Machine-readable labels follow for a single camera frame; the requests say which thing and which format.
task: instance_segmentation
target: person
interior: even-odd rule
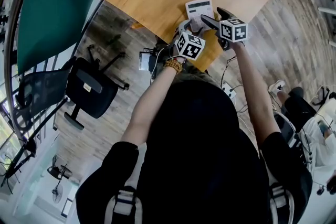
[[[284,86],[285,82],[278,80],[268,90],[279,98],[283,114],[299,133],[305,153],[311,157],[311,172],[315,167],[336,165],[335,134],[323,121],[317,122],[314,117],[316,111],[303,99],[302,88],[294,88],[287,94],[283,90]]]
[[[134,107],[121,141],[80,186],[76,204],[81,224],[111,223],[111,211],[117,209],[111,206],[112,197],[119,199],[119,190],[139,170],[144,143],[147,149],[136,185],[143,214],[137,223],[270,223],[265,162],[292,193],[293,223],[299,221],[310,195],[311,175],[282,137],[267,85],[244,44],[231,48],[263,157],[239,128],[231,99],[195,68],[187,79],[186,72],[180,72],[184,59],[177,57],[166,62]]]

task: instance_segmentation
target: green panel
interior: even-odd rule
[[[75,44],[92,0],[24,0],[19,22],[19,74]]]

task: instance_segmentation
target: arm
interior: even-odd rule
[[[244,45],[240,42],[234,43],[232,48],[237,55],[248,113],[260,148],[265,139],[274,132],[280,132],[280,128],[273,116],[272,102],[267,85],[253,65]]]
[[[176,75],[176,70],[166,67],[148,87],[135,105],[130,123],[121,141],[141,145],[147,141],[151,124],[159,111],[169,87]]]

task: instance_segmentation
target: sneaker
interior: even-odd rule
[[[270,87],[268,87],[268,92],[273,94],[276,97],[277,93],[279,91],[282,91],[282,89],[285,85],[286,85],[286,83],[283,80],[278,80],[276,83],[274,83]]]

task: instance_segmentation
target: black shirt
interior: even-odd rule
[[[276,169],[298,171],[298,162],[290,160],[286,166],[286,158],[272,157],[290,155],[280,133],[264,144],[263,154],[270,163],[275,160]],[[81,223],[91,218],[103,223],[107,203],[124,186],[137,157],[135,145],[119,142],[112,147],[77,192]],[[268,222],[264,163],[239,129],[234,105],[221,89],[200,81],[171,86],[150,129],[137,195],[143,223]]]

